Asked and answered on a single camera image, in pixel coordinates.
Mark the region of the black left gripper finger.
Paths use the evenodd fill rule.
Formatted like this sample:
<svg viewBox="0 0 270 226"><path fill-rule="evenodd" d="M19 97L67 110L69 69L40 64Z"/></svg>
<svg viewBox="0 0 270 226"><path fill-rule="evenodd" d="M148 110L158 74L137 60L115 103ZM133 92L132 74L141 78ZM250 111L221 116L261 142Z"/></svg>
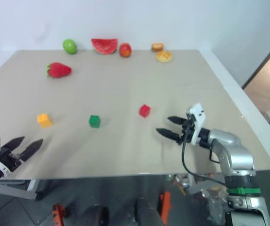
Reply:
<svg viewBox="0 0 270 226"><path fill-rule="evenodd" d="M32 142L27 148L20 154L20 159L22 161L27 161L30 157L32 157L42 146L43 139L36 140Z"/></svg>
<svg viewBox="0 0 270 226"><path fill-rule="evenodd" d="M12 152L17 147L20 146L20 144L22 143L22 141L24 140L24 138L25 138L24 136L22 136L22 137L16 137L16 138L8 141L5 145L3 145L1 147L1 151L3 151L3 152L5 152L5 151Z"/></svg>

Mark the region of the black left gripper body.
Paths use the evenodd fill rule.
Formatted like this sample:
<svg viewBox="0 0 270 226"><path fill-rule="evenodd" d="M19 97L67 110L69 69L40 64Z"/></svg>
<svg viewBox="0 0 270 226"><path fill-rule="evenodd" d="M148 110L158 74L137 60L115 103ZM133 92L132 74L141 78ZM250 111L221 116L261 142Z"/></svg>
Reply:
<svg viewBox="0 0 270 226"><path fill-rule="evenodd" d="M21 165L21 162L14 158L11 152L11 149L2 147L0 150L0 162L5 165L10 172L14 172Z"/></svg>

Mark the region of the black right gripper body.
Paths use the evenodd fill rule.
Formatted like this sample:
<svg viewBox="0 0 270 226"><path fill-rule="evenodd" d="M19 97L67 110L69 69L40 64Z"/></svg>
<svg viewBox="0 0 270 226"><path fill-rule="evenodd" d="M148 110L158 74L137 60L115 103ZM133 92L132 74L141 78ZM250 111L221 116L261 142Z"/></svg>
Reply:
<svg viewBox="0 0 270 226"><path fill-rule="evenodd" d="M180 124L182 126L182 136L180 137L180 144L190 143L193 133L195 131L195 117L193 114L186 114L187 119L181 118Z"/></svg>

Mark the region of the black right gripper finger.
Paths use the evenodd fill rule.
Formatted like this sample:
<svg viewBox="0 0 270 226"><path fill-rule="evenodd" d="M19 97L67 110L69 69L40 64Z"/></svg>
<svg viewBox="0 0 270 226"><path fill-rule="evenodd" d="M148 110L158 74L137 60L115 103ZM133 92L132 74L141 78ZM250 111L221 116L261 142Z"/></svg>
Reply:
<svg viewBox="0 0 270 226"><path fill-rule="evenodd" d="M182 139L179 136L179 134L177 134L177 133L174 133L174 132L172 132L172 131L170 131L168 129L164 129L164 128L156 128L156 131L160 135L162 135L162 136L164 136L164 137L166 137L168 139L171 139L171 140L175 141L177 144L181 144L182 143Z"/></svg>
<svg viewBox="0 0 270 226"><path fill-rule="evenodd" d="M172 123L178 124L178 125L183 125L187 121L187 119L184 119L178 116L169 116L167 119L171 121Z"/></svg>

